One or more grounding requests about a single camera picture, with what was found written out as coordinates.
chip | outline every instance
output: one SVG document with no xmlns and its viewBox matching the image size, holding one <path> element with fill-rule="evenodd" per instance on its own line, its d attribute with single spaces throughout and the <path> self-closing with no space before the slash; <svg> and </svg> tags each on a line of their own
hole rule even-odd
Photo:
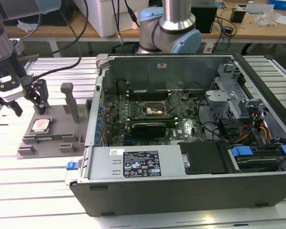
<svg viewBox="0 0 286 229">
<path fill-rule="evenodd" d="M 37 119 L 34 122 L 32 132 L 44 132 L 50 125 L 50 119 Z"/>
</svg>

white label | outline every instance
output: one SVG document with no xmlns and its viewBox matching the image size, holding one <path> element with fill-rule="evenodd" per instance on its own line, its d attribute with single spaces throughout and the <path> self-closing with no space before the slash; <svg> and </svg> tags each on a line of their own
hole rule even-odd
<svg viewBox="0 0 286 229">
<path fill-rule="evenodd" d="M 159 64 L 157 64 L 157 68 L 166 68 L 166 64 L 165 63 L 159 63 Z"/>
<path fill-rule="evenodd" d="M 159 173 L 160 170 L 159 170 L 159 169 L 151 169 L 151 172 L 152 172 L 152 173 Z"/>
<path fill-rule="evenodd" d="M 110 149 L 110 154 L 112 156 L 116 156 L 116 155 L 123 155 L 124 153 L 124 149 Z"/>
<path fill-rule="evenodd" d="M 0 78 L 0 82 L 1 83 L 6 83 L 6 82 L 8 82 L 10 80 L 11 80 L 11 76 L 10 75 Z"/>
</svg>

yellow wire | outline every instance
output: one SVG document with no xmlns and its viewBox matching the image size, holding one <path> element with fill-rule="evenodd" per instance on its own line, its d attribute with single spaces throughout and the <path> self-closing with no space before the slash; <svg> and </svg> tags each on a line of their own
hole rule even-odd
<svg viewBox="0 0 286 229">
<path fill-rule="evenodd" d="M 245 134 L 243 137 L 241 137 L 240 139 L 238 139 L 235 143 L 238 143 L 242 140 L 244 140 L 246 137 L 248 137 L 251 134 L 251 132 L 248 132 L 247 134 Z"/>
<path fill-rule="evenodd" d="M 265 138 L 266 138 L 266 141 L 268 141 L 268 138 L 267 138 L 267 131 L 265 128 L 263 128 L 262 126 L 260 126 L 259 128 L 263 129 L 265 131 Z"/>
</svg>

power supply label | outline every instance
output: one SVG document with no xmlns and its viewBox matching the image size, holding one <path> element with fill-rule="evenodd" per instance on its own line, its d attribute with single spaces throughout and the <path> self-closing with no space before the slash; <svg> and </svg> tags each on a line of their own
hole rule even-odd
<svg viewBox="0 0 286 229">
<path fill-rule="evenodd" d="M 124 177 L 161 176 L 158 151 L 124 152 Z"/>
</svg>

cpu processor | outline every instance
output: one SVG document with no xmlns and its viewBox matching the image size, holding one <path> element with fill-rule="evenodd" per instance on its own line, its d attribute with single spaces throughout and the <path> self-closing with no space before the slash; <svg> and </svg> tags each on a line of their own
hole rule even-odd
<svg viewBox="0 0 286 229">
<path fill-rule="evenodd" d="M 47 134 L 50 129 L 52 118 L 35 119 L 30 134 Z"/>
</svg>

